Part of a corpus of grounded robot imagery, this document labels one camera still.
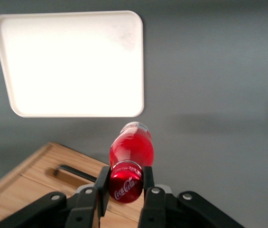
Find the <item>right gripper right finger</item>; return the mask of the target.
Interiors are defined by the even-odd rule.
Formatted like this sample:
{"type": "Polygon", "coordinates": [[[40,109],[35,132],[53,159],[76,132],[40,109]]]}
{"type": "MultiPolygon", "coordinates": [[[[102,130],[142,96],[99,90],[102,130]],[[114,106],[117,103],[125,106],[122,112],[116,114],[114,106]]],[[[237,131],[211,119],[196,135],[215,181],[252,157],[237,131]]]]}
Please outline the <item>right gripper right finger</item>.
{"type": "Polygon", "coordinates": [[[144,205],[139,228],[241,228],[239,222],[193,191],[177,197],[169,186],[156,185],[150,166],[143,168],[144,205]]]}

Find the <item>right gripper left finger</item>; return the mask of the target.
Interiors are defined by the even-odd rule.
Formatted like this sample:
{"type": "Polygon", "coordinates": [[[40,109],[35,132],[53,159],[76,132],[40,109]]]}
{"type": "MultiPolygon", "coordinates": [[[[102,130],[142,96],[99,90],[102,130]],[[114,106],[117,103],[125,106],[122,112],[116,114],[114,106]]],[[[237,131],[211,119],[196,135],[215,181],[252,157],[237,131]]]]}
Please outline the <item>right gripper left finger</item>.
{"type": "Polygon", "coordinates": [[[67,198],[62,192],[50,192],[0,221],[0,228],[98,228],[109,201],[109,166],[102,167],[97,177],[71,166],[59,166],[54,174],[64,170],[91,181],[77,188],[67,198]]]}

